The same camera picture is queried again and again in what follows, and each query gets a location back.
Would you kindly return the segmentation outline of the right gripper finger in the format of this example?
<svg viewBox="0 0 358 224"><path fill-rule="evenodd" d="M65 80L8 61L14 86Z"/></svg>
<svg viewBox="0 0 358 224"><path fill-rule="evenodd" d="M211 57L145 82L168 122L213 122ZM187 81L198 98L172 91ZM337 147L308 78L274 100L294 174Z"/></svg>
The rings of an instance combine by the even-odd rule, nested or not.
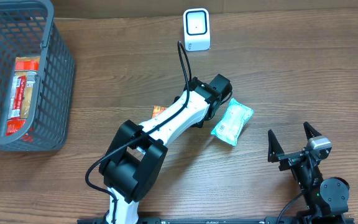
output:
<svg viewBox="0 0 358 224"><path fill-rule="evenodd" d="M279 157L284 156L285 153L278 142L274 132L270 129L268 131L268 161L278 162Z"/></svg>
<svg viewBox="0 0 358 224"><path fill-rule="evenodd" d="M321 133L318 132L314 127L312 127L312 125L310 125L309 122L305 121L303 123L303 127L304 127L304 130L305 130L307 140L310 140L312 138L321 136Z"/></svg>

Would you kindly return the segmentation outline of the teal wet wipes pack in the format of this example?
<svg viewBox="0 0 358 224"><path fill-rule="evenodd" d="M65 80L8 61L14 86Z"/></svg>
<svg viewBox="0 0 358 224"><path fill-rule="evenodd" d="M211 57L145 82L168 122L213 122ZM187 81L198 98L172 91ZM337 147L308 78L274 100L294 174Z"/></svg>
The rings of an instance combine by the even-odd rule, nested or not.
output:
<svg viewBox="0 0 358 224"><path fill-rule="evenodd" d="M215 135L218 139L232 146L237 146L239 135L253 114L252 108L232 98L223 117L211 131L211 135Z"/></svg>

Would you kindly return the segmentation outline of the orange tissue pack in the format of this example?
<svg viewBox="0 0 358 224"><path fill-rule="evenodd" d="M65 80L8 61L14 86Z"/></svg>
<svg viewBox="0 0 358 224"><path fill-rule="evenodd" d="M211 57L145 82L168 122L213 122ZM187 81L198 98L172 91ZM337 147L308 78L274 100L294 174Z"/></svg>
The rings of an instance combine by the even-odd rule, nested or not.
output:
<svg viewBox="0 0 358 224"><path fill-rule="evenodd" d="M155 118L156 116L160 115L166 109L167 109L167 107L164 107L164 106L154 106L154 109L153 109L153 112L152 112L152 118Z"/></svg>

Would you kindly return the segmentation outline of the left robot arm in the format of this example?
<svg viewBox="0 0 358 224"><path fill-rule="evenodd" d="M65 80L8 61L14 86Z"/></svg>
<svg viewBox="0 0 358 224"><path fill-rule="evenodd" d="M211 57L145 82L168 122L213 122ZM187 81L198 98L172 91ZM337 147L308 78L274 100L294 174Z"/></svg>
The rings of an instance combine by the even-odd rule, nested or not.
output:
<svg viewBox="0 0 358 224"><path fill-rule="evenodd" d="M202 127L232 92L226 77L210 83L193 78L181 96L156 117L123 123L100 163L99 173L110 196L104 223L137 223L139 202L157 180L168 146L190 127Z"/></svg>

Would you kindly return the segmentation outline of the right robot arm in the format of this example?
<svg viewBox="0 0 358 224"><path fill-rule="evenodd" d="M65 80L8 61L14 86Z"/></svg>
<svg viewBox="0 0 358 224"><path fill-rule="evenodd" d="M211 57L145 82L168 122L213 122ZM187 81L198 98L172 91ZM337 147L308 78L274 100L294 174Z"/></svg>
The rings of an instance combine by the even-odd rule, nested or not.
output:
<svg viewBox="0 0 358 224"><path fill-rule="evenodd" d="M331 141L315 130L309 122L303 127L307 144L300 152L285 154L274 132L268 131L268 161L278 162L279 170L290 170L300 187L300 193L288 202L275 223L354 223L353 218L346 218L348 212L349 183L340 177L324 179L319 169L322 160L328 158ZM300 197L303 197L306 210L296 213L294 217L286 217L284 213Z"/></svg>

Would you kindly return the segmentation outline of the white barcode scanner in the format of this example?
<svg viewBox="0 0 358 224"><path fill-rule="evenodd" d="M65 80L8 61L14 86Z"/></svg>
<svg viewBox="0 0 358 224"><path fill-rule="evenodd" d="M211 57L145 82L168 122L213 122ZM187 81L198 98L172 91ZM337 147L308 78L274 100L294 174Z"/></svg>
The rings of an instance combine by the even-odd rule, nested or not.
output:
<svg viewBox="0 0 358 224"><path fill-rule="evenodd" d="M205 8L187 9L183 13L185 49L188 52L209 50L211 34L209 12Z"/></svg>

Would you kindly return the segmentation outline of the red snack packet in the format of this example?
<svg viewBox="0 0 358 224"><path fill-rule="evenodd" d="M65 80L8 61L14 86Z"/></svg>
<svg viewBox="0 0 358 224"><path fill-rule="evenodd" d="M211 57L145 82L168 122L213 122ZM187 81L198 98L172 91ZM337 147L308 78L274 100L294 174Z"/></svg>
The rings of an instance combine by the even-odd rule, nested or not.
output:
<svg viewBox="0 0 358 224"><path fill-rule="evenodd" d="M21 103L24 96L24 88L26 83L25 76L14 76L12 78L11 92L10 92L10 103L7 116L7 129L6 136L10 136L20 130L25 124L27 119L20 118Z"/></svg>

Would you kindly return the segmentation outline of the grey plastic mesh basket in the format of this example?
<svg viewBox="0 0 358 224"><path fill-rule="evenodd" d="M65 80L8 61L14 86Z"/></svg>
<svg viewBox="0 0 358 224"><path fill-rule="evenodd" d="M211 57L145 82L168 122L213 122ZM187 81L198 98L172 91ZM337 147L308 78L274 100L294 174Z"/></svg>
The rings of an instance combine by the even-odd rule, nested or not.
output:
<svg viewBox="0 0 358 224"><path fill-rule="evenodd" d="M8 136L17 57L40 58L29 117ZM59 150L67 138L75 61L54 23L50 1L0 1L0 151Z"/></svg>

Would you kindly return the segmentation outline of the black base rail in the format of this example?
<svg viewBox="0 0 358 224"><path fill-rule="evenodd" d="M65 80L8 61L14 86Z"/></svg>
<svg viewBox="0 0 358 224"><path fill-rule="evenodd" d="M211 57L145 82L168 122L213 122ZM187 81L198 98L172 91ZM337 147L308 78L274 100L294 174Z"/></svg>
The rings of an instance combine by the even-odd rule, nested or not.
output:
<svg viewBox="0 0 358 224"><path fill-rule="evenodd" d="M77 224L102 224L107 223L104 218L92 218L77 220ZM264 219L160 219L160 218L139 218L137 224L274 224L277 223L277 217L265 217ZM282 217L281 224L300 223L295 217ZM340 221L339 218L328 218L324 221L313 220L312 223L347 223L354 224L353 218L346 218Z"/></svg>

